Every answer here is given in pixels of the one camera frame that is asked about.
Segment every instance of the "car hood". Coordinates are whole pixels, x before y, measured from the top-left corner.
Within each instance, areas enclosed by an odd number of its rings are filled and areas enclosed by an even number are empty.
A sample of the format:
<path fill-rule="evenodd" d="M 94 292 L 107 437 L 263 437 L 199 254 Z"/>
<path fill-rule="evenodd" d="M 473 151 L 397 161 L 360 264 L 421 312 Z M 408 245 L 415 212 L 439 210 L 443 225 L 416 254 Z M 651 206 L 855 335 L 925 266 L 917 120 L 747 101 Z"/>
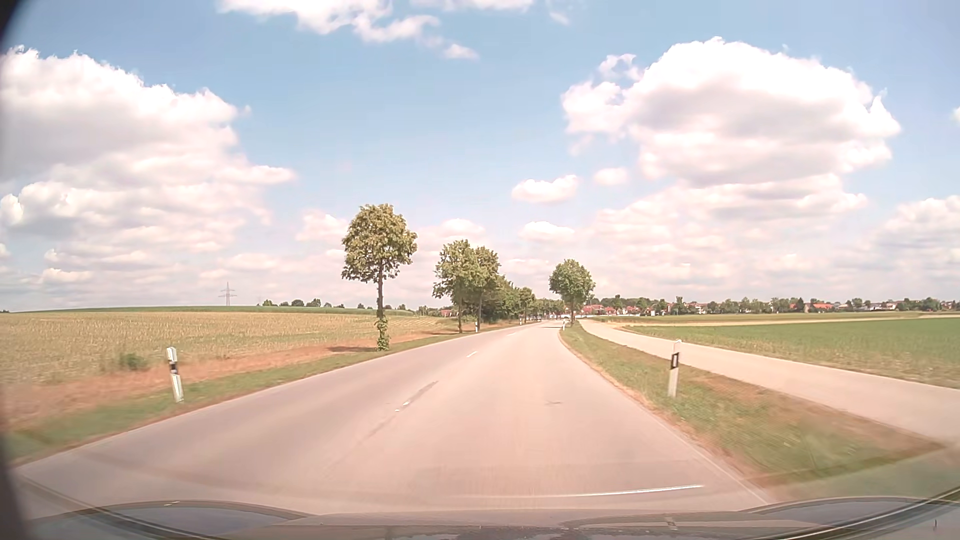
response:
<path fill-rule="evenodd" d="M 960 505 L 944 499 L 861 497 L 735 512 L 531 509 L 308 515 L 242 503 L 163 501 L 89 508 L 33 520 L 28 526 L 41 540 L 815 540 L 900 538 L 900 533 L 913 538 L 930 528 L 929 523 L 947 535 L 931 538 L 960 533 Z"/>

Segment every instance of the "blue sky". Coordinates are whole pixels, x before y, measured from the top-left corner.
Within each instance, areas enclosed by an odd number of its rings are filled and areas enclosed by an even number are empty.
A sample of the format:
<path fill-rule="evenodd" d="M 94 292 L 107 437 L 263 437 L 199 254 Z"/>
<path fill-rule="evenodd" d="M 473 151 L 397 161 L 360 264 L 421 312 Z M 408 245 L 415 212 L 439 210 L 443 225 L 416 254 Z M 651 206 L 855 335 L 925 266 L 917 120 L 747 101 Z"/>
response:
<path fill-rule="evenodd" d="M 0 171 L 0 303 L 211 304 L 230 280 L 239 303 L 368 304 L 371 287 L 338 278 L 336 237 L 380 202 L 421 236 L 395 305 L 441 302 L 432 254 L 461 236 L 540 295 L 574 257 L 601 296 L 957 296 L 958 15 L 951 2 L 27 2 L 0 99 L 5 140 L 35 134 L 21 144 L 40 158 Z M 469 58 L 446 58 L 454 44 Z M 604 72 L 610 55 L 633 57 Z M 94 81 L 96 64 L 122 77 Z M 140 114 L 155 97 L 131 78 L 217 103 Z M 604 80 L 622 95 L 584 107 Z M 209 143 L 221 129 L 236 144 Z M 161 159 L 191 180 L 144 172 Z M 599 184 L 604 168 L 626 182 Z M 553 202 L 515 189 L 569 175 L 572 190 L 540 185 Z"/>

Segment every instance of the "white delineator post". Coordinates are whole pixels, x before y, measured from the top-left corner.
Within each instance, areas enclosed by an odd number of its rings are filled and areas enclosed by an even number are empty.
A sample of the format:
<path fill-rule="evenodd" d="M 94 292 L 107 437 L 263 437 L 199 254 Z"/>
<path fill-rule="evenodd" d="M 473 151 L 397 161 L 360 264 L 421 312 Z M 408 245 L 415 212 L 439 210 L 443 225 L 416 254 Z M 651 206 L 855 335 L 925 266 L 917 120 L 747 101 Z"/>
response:
<path fill-rule="evenodd" d="M 170 381 L 174 385 L 174 401 L 183 401 L 183 385 L 180 383 L 180 372 L 177 371 L 177 349 L 167 347 L 167 361 L 170 362 Z"/>
<path fill-rule="evenodd" d="M 680 378 L 680 339 L 673 342 L 673 355 L 670 355 L 670 380 L 666 384 L 666 395 L 677 397 L 677 380 Z"/>

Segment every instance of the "shrub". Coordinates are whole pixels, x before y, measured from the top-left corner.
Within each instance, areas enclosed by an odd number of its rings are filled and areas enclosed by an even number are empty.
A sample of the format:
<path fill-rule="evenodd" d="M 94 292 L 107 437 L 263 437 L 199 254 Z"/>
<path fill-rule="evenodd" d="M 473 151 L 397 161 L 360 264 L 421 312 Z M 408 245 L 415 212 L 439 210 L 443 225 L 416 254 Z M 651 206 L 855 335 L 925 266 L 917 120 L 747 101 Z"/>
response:
<path fill-rule="evenodd" d="M 147 361 L 147 358 L 136 353 L 123 353 L 117 358 L 117 364 L 119 364 L 120 369 L 127 371 L 147 371 L 150 368 L 150 362 Z"/>

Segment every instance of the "road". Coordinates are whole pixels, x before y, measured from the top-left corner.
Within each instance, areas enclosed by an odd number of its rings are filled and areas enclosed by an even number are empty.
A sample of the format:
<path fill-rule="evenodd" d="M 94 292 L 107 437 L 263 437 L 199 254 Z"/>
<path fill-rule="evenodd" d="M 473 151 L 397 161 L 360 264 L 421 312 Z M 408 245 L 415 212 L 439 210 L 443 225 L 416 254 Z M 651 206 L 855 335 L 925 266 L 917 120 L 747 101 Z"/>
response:
<path fill-rule="evenodd" d="M 570 353 L 552 322 L 383 356 L 14 474 L 30 517 L 188 499 L 309 513 L 770 502 Z"/>
<path fill-rule="evenodd" d="M 673 341 L 583 320 L 584 330 L 620 345 L 670 358 Z M 681 364 L 960 444 L 960 390 L 684 343 Z"/>

